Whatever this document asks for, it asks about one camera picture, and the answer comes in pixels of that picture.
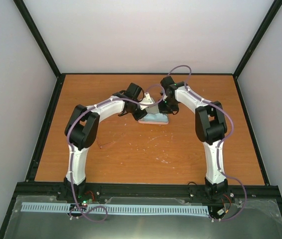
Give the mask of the light blue cleaning cloth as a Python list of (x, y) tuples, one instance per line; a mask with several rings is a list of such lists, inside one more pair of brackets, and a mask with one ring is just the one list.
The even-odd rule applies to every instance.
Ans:
[(167, 124), (168, 123), (168, 116), (166, 114), (156, 113), (156, 114), (150, 114), (148, 113), (143, 120), (145, 122), (149, 123), (162, 123)]

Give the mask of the pink glasses case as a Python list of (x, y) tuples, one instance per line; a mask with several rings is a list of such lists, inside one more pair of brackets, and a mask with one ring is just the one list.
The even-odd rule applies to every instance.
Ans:
[(138, 120), (139, 123), (143, 124), (168, 124), (168, 115), (159, 112), (158, 105), (147, 107), (146, 115)]

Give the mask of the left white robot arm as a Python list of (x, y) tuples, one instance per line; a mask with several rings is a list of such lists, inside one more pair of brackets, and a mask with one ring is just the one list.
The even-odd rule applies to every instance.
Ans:
[(69, 146), (69, 166), (64, 183), (68, 195), (73, 200), (81, 200), (85, 195), (85, 166), (89, 148), (97, 138), (99, 123), (117, 114), (132, 114), (134, 120), (140, 120), (147, 112), (139, 102), (139, 95), (145, 97), (144, 90), (131, 83), (126, 90), (114, 93), (111, 97), (91, 106), (77, 105), (65, 128)]

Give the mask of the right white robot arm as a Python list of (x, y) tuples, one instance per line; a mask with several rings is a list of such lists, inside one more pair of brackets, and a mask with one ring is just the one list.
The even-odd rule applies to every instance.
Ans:
[(228, 180), (224, 175), (223, 144), (227, 133), (227, 124), (220, 102), (211, 102), (202, 98), (184, 82), (176, 83), (171, 76), (164, 77), (163, 100), (159, 111), (164, 114), (177, 114), (179, 103), (195, 114), (195, 132), (203, 143), (206, 157), (205, 195), (210, 201), (217, 200), (228, 189)]

